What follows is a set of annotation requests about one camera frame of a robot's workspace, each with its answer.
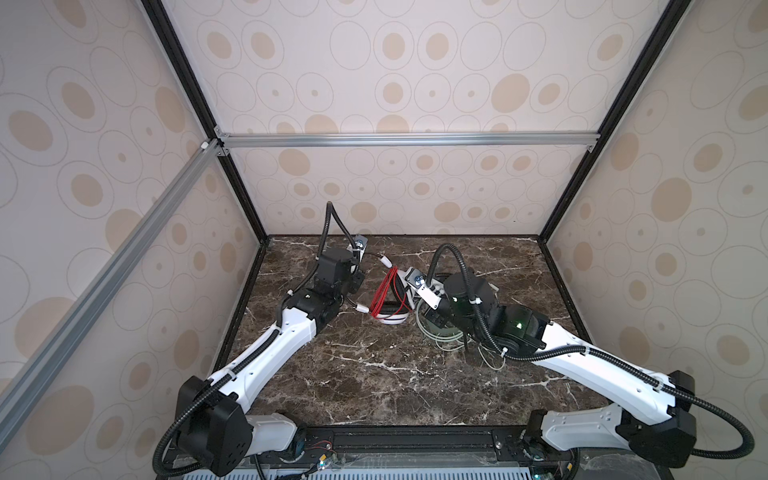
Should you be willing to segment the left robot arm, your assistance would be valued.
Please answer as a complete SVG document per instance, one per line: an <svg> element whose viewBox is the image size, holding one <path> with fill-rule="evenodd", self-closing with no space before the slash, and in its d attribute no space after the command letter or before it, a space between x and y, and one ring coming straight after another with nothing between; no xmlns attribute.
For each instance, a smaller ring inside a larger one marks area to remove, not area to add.
<svg viewBox="0 0 768 480"><path fill-rule="evenodd" d="M153 453L158 476L204 469L223 477L248 456L284 451L292 444L295 422L249 411L271 378L336 318L347 296L362 284L360 264L367 242L348 235L348 247L327 248L332 223L344 225L328 203L315 263L280 300L275 321L262 336L208 378L192 376L182 385L175 419Z"/></svg>

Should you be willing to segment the green headphones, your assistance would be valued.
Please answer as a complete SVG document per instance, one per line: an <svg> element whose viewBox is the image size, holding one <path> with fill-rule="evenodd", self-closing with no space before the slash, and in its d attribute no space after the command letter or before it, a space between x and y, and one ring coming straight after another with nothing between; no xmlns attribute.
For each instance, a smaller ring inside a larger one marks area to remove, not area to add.
<svg viewBox="0 0 768 480"><path fill-rule="evenodd" d="M416 325L422 335L444 352L455 352L466 348L464 334L457 328L445 325L438 326L428 317L428 313L433 313L428 305L420 300L414 310Z"/></svg>

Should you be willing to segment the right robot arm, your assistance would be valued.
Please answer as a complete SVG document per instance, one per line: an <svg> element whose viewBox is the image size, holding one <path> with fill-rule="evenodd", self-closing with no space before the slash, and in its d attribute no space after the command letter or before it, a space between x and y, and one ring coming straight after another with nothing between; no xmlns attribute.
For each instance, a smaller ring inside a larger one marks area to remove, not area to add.
<svg viewBox="0 0 768 480"><path fill-rule="evenodd" d="M500 304L493 287L473 273L440 274L428 304L432 321L448 323L505 360L560 373L609 400L606 407L570 413L540 410L526 428L535 448L625 449L668 468L691 457L735 460L749 455L755 439L734 415L695 394L694 379L676 370L663 374L633 365L572 335L545 315L522 305ZM698 407L726 422L741 437L737 447L696 446Z"/></svg>

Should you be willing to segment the white black headphones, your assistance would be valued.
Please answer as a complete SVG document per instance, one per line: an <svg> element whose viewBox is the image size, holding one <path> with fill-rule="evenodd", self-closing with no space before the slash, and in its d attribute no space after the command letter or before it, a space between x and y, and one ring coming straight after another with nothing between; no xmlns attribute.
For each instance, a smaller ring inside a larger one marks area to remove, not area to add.
<svg viewBox="0 0 768 480"><path fill-rule="evenodd" d="M416 309L414 295L406 289L403 281L405 270L397 267L387 256L381 255L380 262L387 273L365 305L349 300L356 311L369 315L383 325L404 324Z"/></svg>

